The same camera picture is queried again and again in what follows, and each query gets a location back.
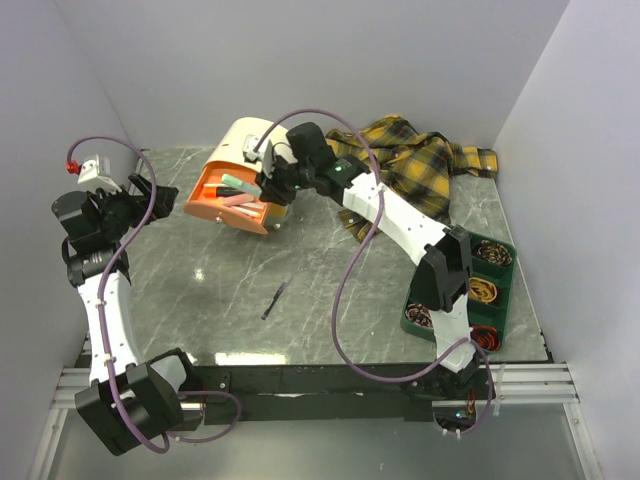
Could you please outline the white pen orange cap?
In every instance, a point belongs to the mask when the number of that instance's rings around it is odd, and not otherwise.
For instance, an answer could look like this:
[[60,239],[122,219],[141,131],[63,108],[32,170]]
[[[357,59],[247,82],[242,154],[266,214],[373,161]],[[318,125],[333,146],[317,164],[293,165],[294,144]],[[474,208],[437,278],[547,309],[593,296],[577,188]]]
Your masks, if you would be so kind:
[[243,204],[239,204],[239,205],[235,205],[236,209],[244,209],[244,210],[251,210],[251,211],[256,211],[256,212],[262,212],[265,210],[266,205],[262,204],[262,203],[256,203],[256,202],[246,202]]

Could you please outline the black thin pen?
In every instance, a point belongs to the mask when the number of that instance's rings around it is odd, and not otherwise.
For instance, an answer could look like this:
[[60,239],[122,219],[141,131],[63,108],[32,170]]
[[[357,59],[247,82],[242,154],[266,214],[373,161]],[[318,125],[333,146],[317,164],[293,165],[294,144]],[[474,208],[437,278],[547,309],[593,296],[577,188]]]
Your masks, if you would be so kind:
[[281,295],[284,293],[284,291],[287,288],[287,286],[289,285],[290,281],[291,280],[287,280],[287,281],[283,282],[278,287],[278,289],[276,290],[275,294],[273,295],[269,305],[267,306],[267,308],[264,310],[264,312],[262,313],[262,315],[260,317],[262,321],[265,321],[269,317],[269,315],[270,315],[271,311],[273,310],[275,304],[277,303],[277,301],[279,300]]

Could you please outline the orange black highlighter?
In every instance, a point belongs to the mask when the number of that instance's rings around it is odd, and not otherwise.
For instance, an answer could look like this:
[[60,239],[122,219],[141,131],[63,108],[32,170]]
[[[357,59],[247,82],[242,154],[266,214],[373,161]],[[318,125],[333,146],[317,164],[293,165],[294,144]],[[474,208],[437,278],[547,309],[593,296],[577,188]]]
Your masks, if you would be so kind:
[[202,195],[205,198],[229,197],[229,196],[240,195],[240,194],[243,194],[241,190],[238,190],[236,188],[229,187],[229,186],[212,188],[212,189],[205,189],[205,188],[202,189]]

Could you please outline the pink top drawer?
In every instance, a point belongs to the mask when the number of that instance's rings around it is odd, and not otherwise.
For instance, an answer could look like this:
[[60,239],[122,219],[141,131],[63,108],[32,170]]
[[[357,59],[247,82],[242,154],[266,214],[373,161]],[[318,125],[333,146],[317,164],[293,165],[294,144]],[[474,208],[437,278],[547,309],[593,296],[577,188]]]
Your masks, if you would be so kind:
[[272,225],[268,220],[269,207],[272,203],[262,202],[259,198],[255,197],[253,202],[265,204],[266,208],[264,211],[260,212],[260,218],[251,218],[240,213],[235,213],[232,210],[235,206],[218,206],[215,204],[217,198],[205,198],[202,195],[202,189],[205,183],[223,184],[221,181],[223,174],[231,174],[241,180],[255,184],[254,180],[256,173],[257,171],[254,167],[247,168],[245,166],[236,165],[226,161],[207,162],[184,205],[184,212],[188,215],[201,219],[224,223],[225,225],[236,229],[261,235],[267,234],[269,227],[279,225]]

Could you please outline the yellow drawer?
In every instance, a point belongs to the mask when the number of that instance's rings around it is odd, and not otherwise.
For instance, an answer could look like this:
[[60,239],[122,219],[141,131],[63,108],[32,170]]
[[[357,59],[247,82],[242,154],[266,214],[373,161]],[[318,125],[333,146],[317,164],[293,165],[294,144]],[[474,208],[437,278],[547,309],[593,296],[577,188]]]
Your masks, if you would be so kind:
[[287,213],[288,206],[282,206],[277,203],[272,203],[269,207],[268,220],[272,225],[280,224],[284,221]]

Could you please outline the orange pink highlighter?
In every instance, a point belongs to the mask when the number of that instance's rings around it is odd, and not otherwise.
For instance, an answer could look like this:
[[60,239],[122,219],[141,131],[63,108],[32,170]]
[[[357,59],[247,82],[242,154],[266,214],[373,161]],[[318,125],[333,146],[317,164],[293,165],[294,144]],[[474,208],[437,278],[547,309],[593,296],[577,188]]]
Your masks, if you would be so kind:
[[255,197],[253,195],[244,193],[244,194],[234,195],[229,197],[218,197],[216,199],[215,204],[218,206],[224,206],[224,207],[234,207],[234,206],[240,206],[246,203],[251,203],[254,200],[255,200]]

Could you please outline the green highlighter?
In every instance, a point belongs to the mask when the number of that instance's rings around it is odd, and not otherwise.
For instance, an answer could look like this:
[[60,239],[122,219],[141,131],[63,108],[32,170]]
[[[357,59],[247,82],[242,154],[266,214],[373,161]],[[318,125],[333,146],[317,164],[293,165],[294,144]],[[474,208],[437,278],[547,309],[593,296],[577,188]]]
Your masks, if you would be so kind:
[[230,174],[223,174],[221,177],[221,181],[223,184],[225,184],[230,188],[234,188],[238,191],[252,195],[257,198],[259,198],[262,194],[262,190],[258,186],[252,183],[246,182],[244,180],[241,180]]

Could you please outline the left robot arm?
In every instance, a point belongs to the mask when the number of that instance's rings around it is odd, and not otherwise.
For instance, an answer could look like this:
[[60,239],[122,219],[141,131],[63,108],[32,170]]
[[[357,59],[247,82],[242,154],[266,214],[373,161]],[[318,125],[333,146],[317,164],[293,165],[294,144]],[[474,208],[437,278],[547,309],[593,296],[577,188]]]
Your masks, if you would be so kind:
[[86,311],[91,342],[88,388],[76,394],[78,414],[115,456],[145,445],[158,452],[156,437],[184,421],[180,402],[193,399],[200,378],[180,349],[144,360],[129,312],[131,279],[126,245],[134,234],[166,218],[178,194],[139,174],[132,195],[110,179],[60,196],[52,213],[66,232],[62,258],[67,278]]

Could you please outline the cream round drawer organizer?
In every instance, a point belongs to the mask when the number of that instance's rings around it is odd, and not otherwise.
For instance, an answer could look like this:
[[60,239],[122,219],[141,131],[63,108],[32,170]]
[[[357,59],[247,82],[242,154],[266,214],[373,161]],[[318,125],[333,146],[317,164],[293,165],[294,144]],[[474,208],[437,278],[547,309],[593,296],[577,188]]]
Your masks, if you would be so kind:
[[[262,137],[267,128],[272,124],[272,121],[255,117],[244,117],[235,121],[207,162],[226,161],[247,168],[254,167],[257,175],[260,172],[260,166],[244,162],[242,153],[243,143],[245,137],[249,134]],[[295,163],[296,160],[294,159],[289,142],[286,139],[286,133],[287,129],[285,127],[276,126],[268,138],[273,144],[274,154],[282,156],[289,163]]]

